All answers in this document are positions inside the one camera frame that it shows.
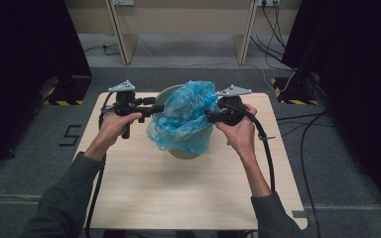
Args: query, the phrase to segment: gray carpet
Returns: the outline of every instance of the gray carpet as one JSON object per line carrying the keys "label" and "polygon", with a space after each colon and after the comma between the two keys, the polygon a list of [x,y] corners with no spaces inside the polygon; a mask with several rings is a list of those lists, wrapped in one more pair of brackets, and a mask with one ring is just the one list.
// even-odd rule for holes
{"label": "gray carpet", "polygon": [[[0,237],[16,237],[20,233],[35,212],[37,198],[69,166],[79,141],[72,147],[60,146],[72,142],[72,138],[64,138],[67,126],[80,125],[70,133],[82,135],[98,95],[126,79],[132,81],[138,93],[160,91],[189,80],[210,80],[217,89],[234,84],[266,92],[277,118],[325,109],[321,105],[279,103],[258,68],[93,68],[92,74],[82,105],[43,106],[18,141],[16,157],[0,161]],[[268,82],[275,76],[290,75],[283,70],[265,70],[265,74]],[[310,120],[312,117],[280,121],[282,135]],[[304,144],[306,175],[317,206],[321,237],[381,237],[381,195],[372,179],[355,165],[332,125],[331,118],[320,118],[307,132]],[[300,157],[305,128],[285,135],[283,140],[309,216],[310,226],[305,234],[317,237]],[[93,232],[93,237],[101,237],[102,231]]]}

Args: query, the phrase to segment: hand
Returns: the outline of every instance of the hand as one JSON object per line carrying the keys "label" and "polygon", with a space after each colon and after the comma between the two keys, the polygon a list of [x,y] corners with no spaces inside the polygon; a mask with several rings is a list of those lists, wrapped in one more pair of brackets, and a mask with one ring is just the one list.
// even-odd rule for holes
{"label": "hand", "polygon": [[142,114],[131,113],[127,116],[120,117],[114,112],[108,112],[104,116],[104,120],[101,123],[100,131],[97,136],[91,142],[91,145],[85,151],[84,155],[100,161],[106,151],[116,143],[117,138],[126,132],[125,126],[132,124],[135,120],[142,117]]}
{"label": "hand", "polygon": [[[245,104],[245,106],[250,113],[256,114],[255,107],[250,104]],[[227,145],[231,146],[241,159],[255,156],[255,125],[249,118],[244,117],[233,127],[223,122],[217,122],[215,126],[224,133],[227,138]]]}

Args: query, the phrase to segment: person's left hand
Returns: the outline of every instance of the person's left hand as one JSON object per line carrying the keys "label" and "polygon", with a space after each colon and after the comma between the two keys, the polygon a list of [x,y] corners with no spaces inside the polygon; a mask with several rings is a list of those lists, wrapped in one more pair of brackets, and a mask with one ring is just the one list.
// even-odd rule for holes
{"label": "person's left hand", "polygon": [[101,160],[109,147],[116,143],[117,138],[126,132],[125,126],[132,124],[141,117],[142,114],[139,112],[123,117],[116,115],[114,112],[107,112],[101,123],[100,131],[84,155],[94,160]]}

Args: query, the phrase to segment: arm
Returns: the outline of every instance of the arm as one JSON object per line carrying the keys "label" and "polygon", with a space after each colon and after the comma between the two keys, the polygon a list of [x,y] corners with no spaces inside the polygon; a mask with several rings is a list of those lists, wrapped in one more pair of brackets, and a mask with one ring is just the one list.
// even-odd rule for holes
{"label": "arm", "polygon": [[77,237],[85,221],[92,182],[102,166],[101,160],[124,126],[141,117],[133,113],[118,117],[107,113],[100,131],[84,153],[78,153],[63,177],[49,187],[39,201],[36,214],[20,237]]}
{"label": "arm", "polygon": [[[250,113],[256,114],[256,109],[246,105]],[[234,127],[217,122],[215,126],[227,138],[227,145],[231,146],[239,156],[249,181],[252,192],[251,201],[258,219],[260,237],[304,237],[296,222],[284,210],[277,192],[271,191],[259,169],[255,154],[255,126],[249,118]]]}

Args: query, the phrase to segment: power outlet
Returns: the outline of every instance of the power outlet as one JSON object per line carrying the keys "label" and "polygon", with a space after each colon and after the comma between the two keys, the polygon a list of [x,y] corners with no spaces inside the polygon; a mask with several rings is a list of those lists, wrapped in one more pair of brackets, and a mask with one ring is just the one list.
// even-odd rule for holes
{"label": "power outlet", "polygon": [[[275,6],[280,6],[280,0],[266,0],[267,5],[266,7],[275,7]],[[262,0],[258,1],[258,6],[262,7]]]}
{"label": "power outlet", "polygon": [[134,6],[134,0],[112,0],[112,4],[115,6]]}

